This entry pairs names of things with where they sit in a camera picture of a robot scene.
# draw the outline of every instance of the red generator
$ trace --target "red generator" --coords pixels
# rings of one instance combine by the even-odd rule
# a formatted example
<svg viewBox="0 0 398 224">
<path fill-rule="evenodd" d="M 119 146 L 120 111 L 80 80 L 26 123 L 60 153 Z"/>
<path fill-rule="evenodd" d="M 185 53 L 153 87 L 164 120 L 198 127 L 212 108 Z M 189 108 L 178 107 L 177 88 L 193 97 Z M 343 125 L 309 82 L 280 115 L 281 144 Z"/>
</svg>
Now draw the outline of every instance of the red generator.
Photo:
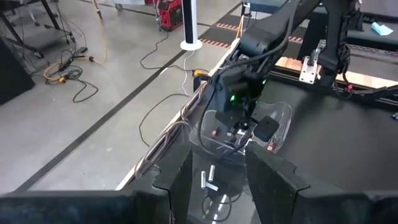
<svg viewBox="0 0 398 224">
<path fill-rule="evenodd" d="M 181 0 L 159 1 L 160 26 L 163 30 L 171 31 L 182 24 Z"/>
</svg>

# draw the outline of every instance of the transparent container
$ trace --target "transparent container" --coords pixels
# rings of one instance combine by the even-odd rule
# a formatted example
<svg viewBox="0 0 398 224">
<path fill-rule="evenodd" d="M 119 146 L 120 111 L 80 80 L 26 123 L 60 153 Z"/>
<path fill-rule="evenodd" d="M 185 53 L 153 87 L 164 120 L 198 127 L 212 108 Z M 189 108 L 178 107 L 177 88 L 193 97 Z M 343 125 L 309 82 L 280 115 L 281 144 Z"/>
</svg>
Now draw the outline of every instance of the transparent container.
<svg viewBox="0 0 398 224">
<path fill-rule="evenodd" d="M 248 134 L 252 137 L 243 141 L 256 141 L 260 146 L 264 147 L 264 150 L 276 152 L 282 147 L 288 133 L 290 121 L 292 119 L 292 108 L 284 102 L 278 102 L 271 105 L 259 102 L 256 105 L 256 109 L 252 114 L 252 117 L 255 120 L 260 121 L 265 116 L 270 116 L 279 123 L 278 130 L 268 142 L 261 141 L 259 138 L 257 138 L 253 133 L 253 129 L 248 130 L 249 133 L 239 131 L 235 137 L 231 136 L 229 134 L 230 130 L 215 118 L 215 114 L 215 110 L 207 110 L 203 118 L 201 128 L 202 142 L 207 149 L 211 150 L 212 156 L 220 155 L 224 152 L 233 150 L 240 145 L 240 141 L 242 141 L 242 139 L 247 139 L 243 137 L 245 134 Z M 191 130 L 189 140 L 195 145 L 199 146 L 197 128 Z M 245 151 L 243 147 L 234 154 L 229 155 L 227 159 L 243 165 L 244 153 Z"/>
</svg>

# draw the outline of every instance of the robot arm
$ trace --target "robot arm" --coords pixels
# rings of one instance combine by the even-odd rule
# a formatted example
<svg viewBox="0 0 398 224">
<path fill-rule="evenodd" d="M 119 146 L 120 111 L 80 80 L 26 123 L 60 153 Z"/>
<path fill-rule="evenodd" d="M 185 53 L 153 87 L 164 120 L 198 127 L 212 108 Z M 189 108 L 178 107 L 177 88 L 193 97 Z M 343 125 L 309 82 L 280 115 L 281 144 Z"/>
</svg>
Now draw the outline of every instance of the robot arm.
<svg viewBox="0 0 398 224">
<path fill-rule="evenodd" d="M 337 74 L 345 72 L 349 64 L 345 38 L 351 15 L 356 11 L 356 0 L 323 0 L 322 3 L 329 23 L 326 47 L 318 56 L 321 78 L 314 84 L 330 87 Z M 257 21 L 255 27 L 243 34 L 224 68 L 210 80 L 207 106 L 212 104 L 217 110 L 216 118 L 220 122 L 229 128 L 248 129 L 266 78 L 287 48 L 289 35 L 319 4 L 320 0 L 286 1 L 278 12 Z"/>
</svg>

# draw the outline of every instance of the blue object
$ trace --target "blue object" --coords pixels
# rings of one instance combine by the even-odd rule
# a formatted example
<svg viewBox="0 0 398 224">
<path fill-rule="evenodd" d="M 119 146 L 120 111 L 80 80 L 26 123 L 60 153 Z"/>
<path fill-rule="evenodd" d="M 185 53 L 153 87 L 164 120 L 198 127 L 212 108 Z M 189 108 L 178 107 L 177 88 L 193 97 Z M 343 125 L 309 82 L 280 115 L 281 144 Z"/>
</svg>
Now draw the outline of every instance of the blue object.
<svg viewBox="0 0 398 224">
<path fill-rule="evenodd" d="M 392 29 L 386 25 L 379 25 L 377 22 L 372 23 L 372 30 L 376 31 L 379 35 L 389 35 L 392 33 Z"/>
</svg>

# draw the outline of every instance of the black work surface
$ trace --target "black work surface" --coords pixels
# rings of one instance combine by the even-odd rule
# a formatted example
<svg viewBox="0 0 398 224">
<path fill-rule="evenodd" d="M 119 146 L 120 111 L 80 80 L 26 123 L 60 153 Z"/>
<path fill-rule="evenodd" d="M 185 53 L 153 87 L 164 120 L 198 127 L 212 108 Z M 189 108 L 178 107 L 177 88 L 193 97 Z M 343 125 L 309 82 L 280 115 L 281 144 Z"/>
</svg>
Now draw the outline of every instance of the black work surface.
<svg viewBox="0 0 398 224">
<path fill-rule="evenodd" d="M 398 189 L 398 122 L 390 118 L 392 111 L 273 81 L 267 82 L 261 101 L 284 101 L 292 107 L 292 123 L 277 154 L 293 162 L 301 172 L 344 190 Z M 200 110 L 194 112 L 192 123 L 197 122 Z M 187 137 L 177 138 L 170 147 L 181 144 L 182 139 Z M 201 209 L 206 192 L 200 188 L 200 172 L 205 170 L 208 174 L 212 164 L 216 166 L 214 183 L 220 189 L 208 190 L 215 201 L 210 204 L 209 199 L 205 200 L 206 218 Z M 195 154 L 189 220 L 212 223 L 209 217 L 224 218 L 229 205 L 224 204 L 218 212 L 223 195 L 228 196 L 228 202 L 229 197 L 234 200 L 241 194 L 224 223 L 258 223 L 248 189 L 243 167 L 227 166 Z"/>
</svg>

